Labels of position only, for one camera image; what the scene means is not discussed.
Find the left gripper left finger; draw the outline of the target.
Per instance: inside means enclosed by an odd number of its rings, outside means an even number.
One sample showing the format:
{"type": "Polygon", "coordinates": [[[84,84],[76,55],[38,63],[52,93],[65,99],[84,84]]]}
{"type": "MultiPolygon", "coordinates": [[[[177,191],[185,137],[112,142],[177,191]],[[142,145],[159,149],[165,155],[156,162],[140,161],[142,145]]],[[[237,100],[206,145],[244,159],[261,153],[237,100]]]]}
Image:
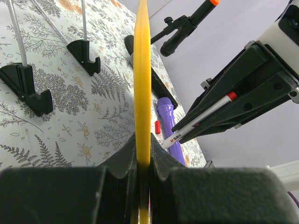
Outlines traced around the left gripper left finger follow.
{"type": "Polygon", "coordinates": [[[3,224],[136,224],[135,135],[96,167],[13,168],[0,174],[3,224]]]}

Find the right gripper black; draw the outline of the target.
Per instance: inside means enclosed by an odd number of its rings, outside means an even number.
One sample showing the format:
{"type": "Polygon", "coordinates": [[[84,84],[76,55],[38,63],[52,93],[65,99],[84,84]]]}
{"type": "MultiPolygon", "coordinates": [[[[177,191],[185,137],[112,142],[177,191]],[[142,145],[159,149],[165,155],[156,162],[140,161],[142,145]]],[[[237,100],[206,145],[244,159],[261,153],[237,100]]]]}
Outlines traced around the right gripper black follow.
{"type": "Polygon", "coordinates": [[[199,122],[180,143],[244,125],[278,105],[294,100],[298,96],[298,85],[298,74],[268,44],[254,42],[209,81],[209,87],[173,130],[181,129],[232,91],[237,98],[199,122]]]}

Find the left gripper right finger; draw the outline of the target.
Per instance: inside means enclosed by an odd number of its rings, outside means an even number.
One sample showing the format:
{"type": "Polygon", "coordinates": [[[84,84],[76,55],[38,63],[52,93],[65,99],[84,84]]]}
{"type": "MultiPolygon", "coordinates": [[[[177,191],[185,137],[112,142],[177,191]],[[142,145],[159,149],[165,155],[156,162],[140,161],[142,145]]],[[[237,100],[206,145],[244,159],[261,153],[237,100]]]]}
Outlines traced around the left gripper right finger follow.
{"type": "Polygon", "coordinates": [[[187,168],[151,136],[155,224],[296,224],[282,182],[267,168],[187,168]]]}

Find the red white marker pen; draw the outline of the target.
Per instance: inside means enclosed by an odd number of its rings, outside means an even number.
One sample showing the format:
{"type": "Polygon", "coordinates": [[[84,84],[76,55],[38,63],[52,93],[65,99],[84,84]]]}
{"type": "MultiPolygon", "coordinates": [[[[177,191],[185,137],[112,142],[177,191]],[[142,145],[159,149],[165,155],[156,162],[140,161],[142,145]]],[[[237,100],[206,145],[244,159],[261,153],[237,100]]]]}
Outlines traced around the red white marker pen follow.
{"type": "Polygon", "coordinates": [[[170,146],[174,145],[176,142],[181,140],[185,135],[187,135],[192,129],[199,126],[200,122],[206,119],[211,114],[215,113],[217,110],[225,106],[226,104],[234,101],[237,98],[237,94],[232,91],[229,94],[225,95],[211,107],[203,111],[199,116],[195,117],[192,121],[187,123],[181,129],[179,129],[176,133],[172,134],[166,140],[162,142],[162,148],[167,149],[170,146]]]}

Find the red marker cap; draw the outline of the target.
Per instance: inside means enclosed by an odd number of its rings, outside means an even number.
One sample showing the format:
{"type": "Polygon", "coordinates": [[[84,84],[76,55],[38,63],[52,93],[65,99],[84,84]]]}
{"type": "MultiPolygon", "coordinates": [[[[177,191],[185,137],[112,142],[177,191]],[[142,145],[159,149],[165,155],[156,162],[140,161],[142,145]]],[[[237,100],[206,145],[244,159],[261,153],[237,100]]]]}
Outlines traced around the red marker cap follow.
{"type": "Polygon", "coordinates": [[[155,121],[155,133],[160,134],[161,133],[161,127],[160,127],[160,121],[156,120],[155,121]]]}

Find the yellow framed whiteboard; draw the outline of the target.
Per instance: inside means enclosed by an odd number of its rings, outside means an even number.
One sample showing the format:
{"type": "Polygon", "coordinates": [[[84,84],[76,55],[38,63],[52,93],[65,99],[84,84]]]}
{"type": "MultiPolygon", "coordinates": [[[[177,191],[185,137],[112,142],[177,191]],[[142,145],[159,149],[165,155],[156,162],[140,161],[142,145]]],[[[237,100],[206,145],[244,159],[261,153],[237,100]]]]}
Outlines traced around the yellow framed whiteboard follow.
{"type": "Polygon", "coordinates": [[[146,0],[139,1],[134,32],[135,141],[139,181],[140,223],[149,222],[149,168],[151,139],[151,48],[146,0]]]}

